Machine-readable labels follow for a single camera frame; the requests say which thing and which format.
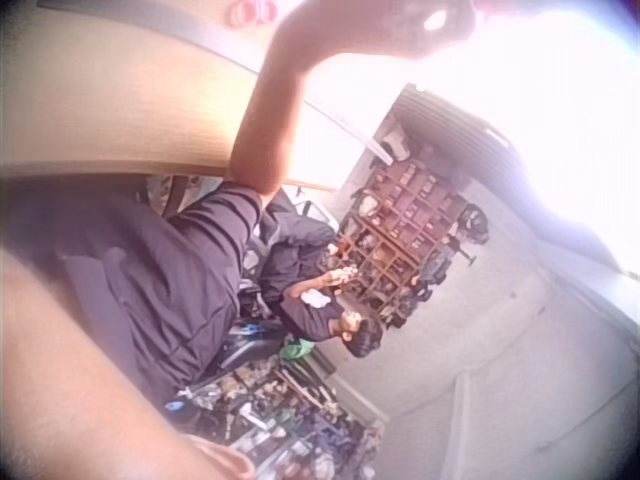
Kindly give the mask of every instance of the dark shirt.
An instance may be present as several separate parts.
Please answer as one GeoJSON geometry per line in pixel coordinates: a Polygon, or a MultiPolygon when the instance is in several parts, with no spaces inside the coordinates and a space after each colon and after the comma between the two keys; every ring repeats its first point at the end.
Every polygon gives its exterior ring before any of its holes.
{"type": "Polygon", "coordinates": [[[151,401],[199,378],[237,315],[255,192],[223,183],[169,221],[100,180],[27,182],[8,198],[9,250],[67,283],[96,343],[151,401]]]}
{"type": "Polygon", "coordinates": [[[333,337],[329,330],[329,320],[340,318],[344,310],[329,290],[322,289],[320,292],[331,299],[321,308],[307,305],[300,298],[286,296],[279,302],[271,303],[270,308],[295,336],[310,342],[323,342],[333,337]]]}
{"type": "Polygon", "coordinates": [[[275,245],[262,270],[260,286],[263,299],[280,318],[287,330],[305,340],[322,342],[332,337],[329,330],[329,320],[339,318],[344,311],[336,302],[333,293],[328,289],[320,290],[323,295],[331,299],[331,302],[321,308],[308,305],[300,298],[290,298],[284,295],[284,291],[291,285],[309,279],[305,272],[312,271],[314,276],[321,273],[319,269],[315,268],[313,259],[311,261],[314,268],[308,264],[310,258],[305,255],[305,248],[305,244],[294,246],[288,243],[279,243],[275,245]]]}

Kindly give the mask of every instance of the white wall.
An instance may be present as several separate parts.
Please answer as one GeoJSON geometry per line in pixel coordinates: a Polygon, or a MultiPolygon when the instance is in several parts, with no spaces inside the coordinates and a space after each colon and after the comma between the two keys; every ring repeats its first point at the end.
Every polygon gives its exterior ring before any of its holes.
{"type": "Polygon", "coordinates": [[[351,357],[339,341],[322,345],[338,373],[389,417],[449,391],[457,373],[499,354],[552,293],[522,222],[475,182],[464,194],[491,222],[491,240],[466,247],[478,256],[474,265],[456,258],[429,302],[402,329],[387,331],[366,359],[351,357]]]}
{"type": "Polygon", "coordinates": [[[468,247],[473,267],[456,259],[432,299],[370,357],[322,346],[390,419],[378,478],[606,478],[638,439],[631,335],[549,273],[537,239],[491,193],[472,182],[464,195],[491,223],[491,240],[468,247]],[[463,372],[461,419],[454,385],[463,372]]]}

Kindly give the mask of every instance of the clutter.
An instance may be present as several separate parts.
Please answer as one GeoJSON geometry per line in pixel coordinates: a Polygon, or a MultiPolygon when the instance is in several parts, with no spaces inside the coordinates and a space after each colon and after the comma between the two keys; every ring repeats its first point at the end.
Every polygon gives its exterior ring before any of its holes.
{"type": "Polygon", "coordinates": [[[172,403],[190,410],[181,431],[245,454],[259,480],[357,478],[342,472],[349,465],[359,474],[364,464],[353,455],[370,450],[361,446],[367,428],[304,360],[249,362],[172,403]]]}

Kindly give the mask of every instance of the shelving unit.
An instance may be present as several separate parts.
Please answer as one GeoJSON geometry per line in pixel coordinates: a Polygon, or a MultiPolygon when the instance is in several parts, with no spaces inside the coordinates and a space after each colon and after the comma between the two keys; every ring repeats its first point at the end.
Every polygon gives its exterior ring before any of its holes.
{"type": "MultiPolygon", "coordinates": [[[[343,263],[358,266],[360,276],[345,288],[372,313],[400,305],[408,282],[441,245],[467,205],[453,188],[416,160],[378,166],[340,226],[343,263]],[[366,196],[377,206],[362,215],[366,196]]],[[[409,312],[395,308],[393,315],[409,312]]]]}

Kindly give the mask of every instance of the wooden table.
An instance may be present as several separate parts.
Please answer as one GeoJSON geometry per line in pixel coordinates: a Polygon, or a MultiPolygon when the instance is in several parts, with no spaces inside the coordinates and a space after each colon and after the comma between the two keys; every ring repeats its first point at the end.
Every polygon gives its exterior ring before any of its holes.
{"type": "MultiPolygon", "coordinates": [[[[226,29],[230,0],[164,1],[226,29]]],[[[4,176],[224,172],[255,73],[145,28],[16,3],[3,25],[4,176]]],[[[274,27],[225,31],[261,64],[274,27]]],[[[371,137],[404,85],[389,62],[334,58],[312,73],[308,97],[371,137]]],[[[306,106],[289,181],[340,188],[363,148],[306,106]]]]}

